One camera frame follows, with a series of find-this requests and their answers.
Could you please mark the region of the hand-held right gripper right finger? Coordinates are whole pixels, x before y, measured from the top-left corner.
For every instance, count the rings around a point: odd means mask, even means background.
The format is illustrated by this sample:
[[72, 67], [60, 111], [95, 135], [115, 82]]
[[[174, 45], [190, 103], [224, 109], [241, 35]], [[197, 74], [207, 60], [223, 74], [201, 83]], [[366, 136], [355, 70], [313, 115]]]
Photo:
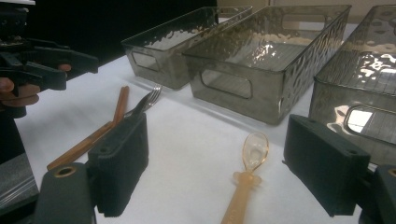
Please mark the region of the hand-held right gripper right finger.
[[351, 216], [353, 192], [368, 168], [370, 155], [312, 119], [289, 117], [284, 162], [329, 216]]

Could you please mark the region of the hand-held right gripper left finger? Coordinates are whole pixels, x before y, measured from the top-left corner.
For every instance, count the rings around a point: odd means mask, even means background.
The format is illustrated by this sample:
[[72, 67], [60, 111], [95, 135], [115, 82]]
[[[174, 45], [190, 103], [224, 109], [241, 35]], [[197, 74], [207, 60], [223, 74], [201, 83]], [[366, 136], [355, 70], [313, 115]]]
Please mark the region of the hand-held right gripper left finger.
[[119, 217], [149, 164], [146, 114], [124, 119], [97, 142], [88, 156], [98, 211], [105, 217]]

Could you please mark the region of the translucent orange plastic spoon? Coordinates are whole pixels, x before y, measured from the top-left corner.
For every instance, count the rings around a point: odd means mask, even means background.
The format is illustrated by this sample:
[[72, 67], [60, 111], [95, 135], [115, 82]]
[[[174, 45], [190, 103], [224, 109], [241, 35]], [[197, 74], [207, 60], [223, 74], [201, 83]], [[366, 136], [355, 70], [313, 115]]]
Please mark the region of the translucent orange plastic spoon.
[[269, 141], [263, 133], [251, 133], [242, 149], [243, 172], [235, 172], [236, 189], [227, 207], [221, 224], [243, 224], [251, 190], [262, 179], [254, 172], [265, 162], [269, 153]]

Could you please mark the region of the smoky clear plastic bin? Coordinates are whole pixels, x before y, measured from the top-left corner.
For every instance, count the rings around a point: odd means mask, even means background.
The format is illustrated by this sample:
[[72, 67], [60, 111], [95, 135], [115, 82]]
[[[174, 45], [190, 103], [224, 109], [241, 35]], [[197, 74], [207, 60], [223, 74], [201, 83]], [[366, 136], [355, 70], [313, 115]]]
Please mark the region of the smoky clear plastic bin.
[[350, 5], [265, 7], [185, 50], [192, 95], [277, 125], [341, 46]]
[[251, 13], [251, 7], [201, 7], [121, 44], [136, 76], [178, 90], [190, 81], [182, 53]]
[[372, 7], [316, 74], [309, 118], [396, 165], [396, 5]]

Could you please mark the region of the aluminium floor rail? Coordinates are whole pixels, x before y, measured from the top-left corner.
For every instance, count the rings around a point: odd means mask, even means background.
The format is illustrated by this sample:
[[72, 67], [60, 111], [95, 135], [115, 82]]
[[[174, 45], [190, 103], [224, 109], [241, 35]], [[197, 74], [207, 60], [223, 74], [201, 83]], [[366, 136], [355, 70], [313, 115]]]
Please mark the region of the aluminium floor rail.
[[0, 216], [33, 202], [38, 195], [38, 188], [33, 179], [15, 186], [0, 187]]

